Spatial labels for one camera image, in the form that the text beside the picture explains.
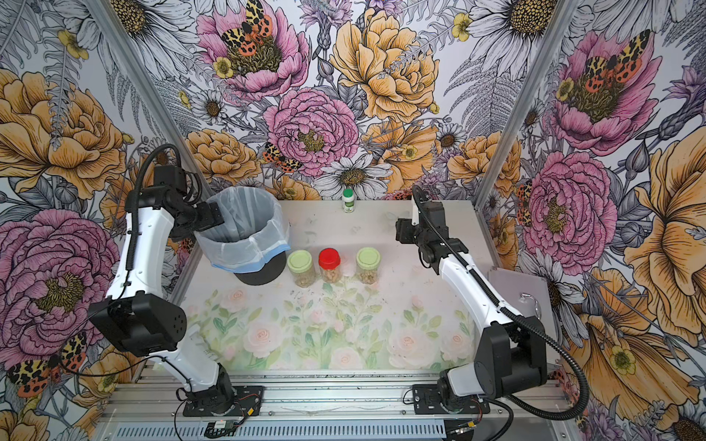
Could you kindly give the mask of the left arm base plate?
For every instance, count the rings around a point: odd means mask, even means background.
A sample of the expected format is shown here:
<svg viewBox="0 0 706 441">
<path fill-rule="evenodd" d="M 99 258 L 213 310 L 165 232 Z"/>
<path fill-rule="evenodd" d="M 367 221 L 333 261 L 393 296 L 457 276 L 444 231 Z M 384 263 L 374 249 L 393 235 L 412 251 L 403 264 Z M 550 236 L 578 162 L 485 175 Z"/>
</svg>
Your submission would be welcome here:
<svg viewBox="0 0 706 441">
<path fill-rule="evenodd" d="M 258 416 L 263 402 L 263 386 L 233 386 L 231 392 L 189 392 L 183 411 L 185 417 L 250 417 Z"/>
</svg>

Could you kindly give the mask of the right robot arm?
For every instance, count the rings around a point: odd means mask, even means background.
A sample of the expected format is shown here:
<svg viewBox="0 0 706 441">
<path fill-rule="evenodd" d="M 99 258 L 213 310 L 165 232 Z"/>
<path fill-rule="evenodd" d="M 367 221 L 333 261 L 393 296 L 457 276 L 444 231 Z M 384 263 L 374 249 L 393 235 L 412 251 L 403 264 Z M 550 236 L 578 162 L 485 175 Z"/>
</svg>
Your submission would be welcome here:
<svg viewBox="0 0 706 441">
<path fill-rule="evenodd" d="M 450 237 L 443 205 L 433 200 L 413 205 L 412 216 L 395 224 L 396 240 L 417 247 L 424 266 L 461 299 L 476 330 L 473 360 L 439 377 L 441 402 L 452 409 L 468 397 L 509 398 L 546 384 L 546 342 L 513 319 L 520 312 L 490 284 L 466 245 Z"/>
</svg>

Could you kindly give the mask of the green-lid peanut jar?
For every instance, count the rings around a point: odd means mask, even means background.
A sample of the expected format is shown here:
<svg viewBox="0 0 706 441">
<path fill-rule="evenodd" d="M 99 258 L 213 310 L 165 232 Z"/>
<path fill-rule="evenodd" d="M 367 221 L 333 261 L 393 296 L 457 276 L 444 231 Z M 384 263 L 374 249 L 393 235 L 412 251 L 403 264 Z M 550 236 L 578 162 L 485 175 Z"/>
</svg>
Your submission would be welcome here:
<svg viewBox="0 0 706 441">
<path fill-rule="evenodd" d="M 296 286 L 307 288 L 316 282 L 314 259 L 310 252 L 306 250 L 291 252 L 287 258 L 287 266 Z"/>
<path fill-rule="evenodd" d="M 373 247 L 360 248 L 356 255 L 357 277 L 361 283 L 372 285 L 379 279 L 380 252 Z"/>
</svg>

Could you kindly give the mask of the silver first aid case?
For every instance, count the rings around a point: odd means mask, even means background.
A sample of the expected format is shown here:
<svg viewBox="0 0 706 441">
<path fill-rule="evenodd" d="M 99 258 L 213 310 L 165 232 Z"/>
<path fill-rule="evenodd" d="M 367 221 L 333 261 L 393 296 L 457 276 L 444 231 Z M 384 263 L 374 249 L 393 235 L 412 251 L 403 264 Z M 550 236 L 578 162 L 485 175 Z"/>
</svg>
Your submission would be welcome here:
<svg viewBox="0 0 706 441">
<path fill-rule="evenodd" d="M 555 318 L 545 279 L 502 268 L 490 270 L 488 279 L 510 305 L 526 317 L 539 318 L 546 334 L 557 339 Z"/>
</svg>

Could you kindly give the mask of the red-lid peanut jar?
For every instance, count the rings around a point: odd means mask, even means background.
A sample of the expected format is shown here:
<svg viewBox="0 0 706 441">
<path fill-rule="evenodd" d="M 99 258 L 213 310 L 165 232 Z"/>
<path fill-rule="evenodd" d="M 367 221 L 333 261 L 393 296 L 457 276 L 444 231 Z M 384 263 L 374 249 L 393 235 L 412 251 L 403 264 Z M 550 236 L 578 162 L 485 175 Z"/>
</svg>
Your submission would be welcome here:
<svg viewBox="0 0 706 441">
<path fill-rule="evenodd" d="M 341 257 L 334 248 L 325 248 L 319 253 L 318 264 L 325 283 L 335 284 L 342 278 Z"/>
</svg>

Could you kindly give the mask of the small green-cap white bottle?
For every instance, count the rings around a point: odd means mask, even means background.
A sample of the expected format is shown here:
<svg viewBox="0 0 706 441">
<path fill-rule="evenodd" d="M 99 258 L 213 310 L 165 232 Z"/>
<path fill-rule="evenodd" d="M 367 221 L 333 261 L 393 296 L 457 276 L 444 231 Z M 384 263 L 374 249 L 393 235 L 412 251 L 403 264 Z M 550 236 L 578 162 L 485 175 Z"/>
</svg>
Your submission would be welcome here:
<svg viewBox="0 0 706 441">
<path fill-rule="evenodd" d="M 345 213 L 353 213 L 355 211 L 356 194 L 353 189 L 344 189 L 341 200 Z"/>
</svg>

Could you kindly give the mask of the aluminium front rail frame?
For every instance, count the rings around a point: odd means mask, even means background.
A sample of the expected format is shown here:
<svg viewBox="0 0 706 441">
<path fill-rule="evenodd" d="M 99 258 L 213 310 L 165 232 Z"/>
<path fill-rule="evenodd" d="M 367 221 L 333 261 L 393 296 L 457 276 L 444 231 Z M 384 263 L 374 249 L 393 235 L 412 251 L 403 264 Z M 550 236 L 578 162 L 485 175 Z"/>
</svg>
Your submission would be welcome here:
<svg viewBox="0 0 706 441">
<path fill-rule="evenodd" d="M 246 397 L 230 415 L 188 417 L 179 382 L 143 374 L 121 386 L 96 440 L 487 440 L 509 424 L 505 440 L 577 440 L 572 422 L 550 422 L 510 402 L 476 399 L 470 413 L 450 415 L 423 404 L 416 391 L 435 388 L 421 371 L 246 371 L 232 376 Z"/>
</svg>

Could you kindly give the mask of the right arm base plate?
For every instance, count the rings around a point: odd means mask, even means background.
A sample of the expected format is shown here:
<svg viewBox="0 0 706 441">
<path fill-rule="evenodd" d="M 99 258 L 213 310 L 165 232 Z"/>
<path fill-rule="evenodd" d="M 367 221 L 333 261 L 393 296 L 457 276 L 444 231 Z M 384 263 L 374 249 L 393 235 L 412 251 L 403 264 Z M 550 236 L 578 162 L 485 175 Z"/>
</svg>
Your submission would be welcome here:
<svg viewBox="0 0 706 441">
<path fill-rule="evenodd" d="M 411 388 L 412 405 L 416 415 L 486 415 L 488 402 L 476 395 L 456 397 L 438 385 L 415 384 Z"/>
</svg>

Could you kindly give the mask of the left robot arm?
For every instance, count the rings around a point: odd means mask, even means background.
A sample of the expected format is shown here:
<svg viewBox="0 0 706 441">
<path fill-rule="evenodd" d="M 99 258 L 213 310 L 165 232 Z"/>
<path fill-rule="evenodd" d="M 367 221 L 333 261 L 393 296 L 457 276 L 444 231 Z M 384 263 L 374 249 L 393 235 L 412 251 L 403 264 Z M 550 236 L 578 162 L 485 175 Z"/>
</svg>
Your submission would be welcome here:
<svg viewBox="0 0 706 441">
<path fill-rule="evenodd" d="M 235 390 L 225 368 L 195 341 L 184 310 L 163 297 L 162 266 L 169 240 L 222 223 L 213 203 L 194 200 L 186 171 L 158 165 L 143 187 L 141 168 L 126 200 L 127 238 L 106 298 L 89 308 L 90 323 L 119 351 L 153 360 L 183 384 L 187 416 L 225 415 Z"/>
</svg>

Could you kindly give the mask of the black trash bin with liner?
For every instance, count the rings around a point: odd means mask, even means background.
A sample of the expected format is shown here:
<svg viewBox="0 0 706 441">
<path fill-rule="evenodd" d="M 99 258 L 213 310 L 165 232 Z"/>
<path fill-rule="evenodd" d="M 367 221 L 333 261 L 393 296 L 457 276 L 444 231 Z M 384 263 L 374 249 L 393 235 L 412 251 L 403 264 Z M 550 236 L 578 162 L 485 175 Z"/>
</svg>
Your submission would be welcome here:
<svg viewBox="0 0 706 441">
<path fill-rule="evenodd" d="M 224 222 L 196 233 L 211 265 L 248 286 L 263 286 L 285 270 L 290 224 L 273 195 L 256 187 L 228 187 L 210 197 Z"/>
</svg>

